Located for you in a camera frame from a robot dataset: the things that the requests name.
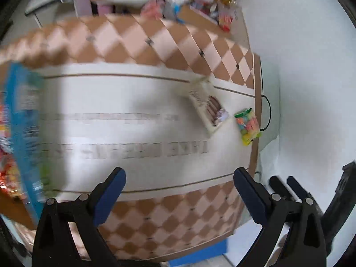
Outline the colourful candy bag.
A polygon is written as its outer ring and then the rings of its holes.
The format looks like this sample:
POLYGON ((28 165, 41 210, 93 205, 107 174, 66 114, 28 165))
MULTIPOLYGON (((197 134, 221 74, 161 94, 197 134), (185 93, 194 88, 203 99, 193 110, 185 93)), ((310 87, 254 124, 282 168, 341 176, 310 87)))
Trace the colourful candy bag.
POLYGON ((252 108, 234 114, 234 118, 245 146, 250 145, 256 138, 261 136, 261 129, 252 108))

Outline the Sedaap noodle packet yellow red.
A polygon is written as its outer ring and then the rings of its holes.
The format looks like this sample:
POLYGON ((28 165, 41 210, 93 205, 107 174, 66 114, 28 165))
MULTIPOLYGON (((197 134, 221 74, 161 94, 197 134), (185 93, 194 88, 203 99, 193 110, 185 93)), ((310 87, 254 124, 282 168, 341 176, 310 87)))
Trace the Sedaap noodle packet yellow red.
POLYGON ((21 197, 19 170, 13 157, 10 127, 3 104, 1 104, 1 191, 15 200, 21 197))

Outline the chocolate biscuit white packet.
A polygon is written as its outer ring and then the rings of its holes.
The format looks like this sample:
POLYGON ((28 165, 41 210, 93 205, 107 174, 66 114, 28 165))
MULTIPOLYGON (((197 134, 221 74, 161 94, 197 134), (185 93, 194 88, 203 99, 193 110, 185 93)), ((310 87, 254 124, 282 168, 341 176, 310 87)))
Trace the chocolate biscuit white packet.
POLYGON ((177 93, 189 99, 210 136, 231 117, 209 77, 192 80, 180 86, 177 93))

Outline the blue seat chair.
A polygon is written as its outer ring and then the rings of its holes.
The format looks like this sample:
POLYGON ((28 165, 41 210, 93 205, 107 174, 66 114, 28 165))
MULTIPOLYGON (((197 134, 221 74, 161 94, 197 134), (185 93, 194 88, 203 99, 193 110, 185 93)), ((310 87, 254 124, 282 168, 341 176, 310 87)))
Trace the blue seat chair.
POLYGON ((189 254, 187 256, 170 260, 168 262, 168 265, 172 267, 190 265, 217 256, 222 256, 226 252, 227 252, 227 240, 225 239, 219 243, 216 243, 210 247, 206 247, 199 251, 193 252, 192 254, 189 254))

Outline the checkered table mat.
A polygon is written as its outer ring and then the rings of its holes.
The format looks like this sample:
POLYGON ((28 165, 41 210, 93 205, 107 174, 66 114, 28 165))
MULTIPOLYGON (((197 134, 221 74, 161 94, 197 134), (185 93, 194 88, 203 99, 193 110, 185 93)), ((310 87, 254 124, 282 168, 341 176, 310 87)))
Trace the checkered table mat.
POLYGON ((177 89, 209 77, 230 115, 261 111, 260 58, 192 25, 139 16, 74 18, 1 48, 44 78, 43 143, 51 188, 76 199, 125 170, 123 193, 99 231, 119 259, 169 260, 225 240, 242 202, 233 173, 255 170, 230 117, 210 136, 177 89))

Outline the cardboard box blue sides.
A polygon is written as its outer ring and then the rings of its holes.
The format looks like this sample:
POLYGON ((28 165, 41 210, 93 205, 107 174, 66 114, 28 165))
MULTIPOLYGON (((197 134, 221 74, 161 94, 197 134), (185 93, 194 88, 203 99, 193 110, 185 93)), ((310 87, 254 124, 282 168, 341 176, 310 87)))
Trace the cardboard box blue sides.
POLYGON ((51 193, 50 164, 43 143, 42 90, 41 75, 19 62, 5 64, 1 94, 7 134, 1 144, 18 167, 25 208, 34 225, 51 193))

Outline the pile of snack bags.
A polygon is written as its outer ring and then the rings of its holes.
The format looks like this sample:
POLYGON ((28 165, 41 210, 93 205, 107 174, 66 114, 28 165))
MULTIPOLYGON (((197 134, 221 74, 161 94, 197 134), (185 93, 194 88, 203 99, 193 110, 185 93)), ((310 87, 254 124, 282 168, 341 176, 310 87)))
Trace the pile of snack bags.
POLYGON ((218 25, 225 32, 230 32, 232 23, 237 20, 236 0, 150 0, 141 8, 140 15, 183 22, 179 14, 184 7, 218 25))

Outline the pink box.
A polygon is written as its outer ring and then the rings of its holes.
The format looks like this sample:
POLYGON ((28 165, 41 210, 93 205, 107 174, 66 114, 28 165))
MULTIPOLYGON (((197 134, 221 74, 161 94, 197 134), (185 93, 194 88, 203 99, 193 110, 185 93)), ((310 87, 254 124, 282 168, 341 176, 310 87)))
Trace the pink box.
POLYGON ((74 8, 77 17, 92 16, 91 0, 74 0, 74 8))

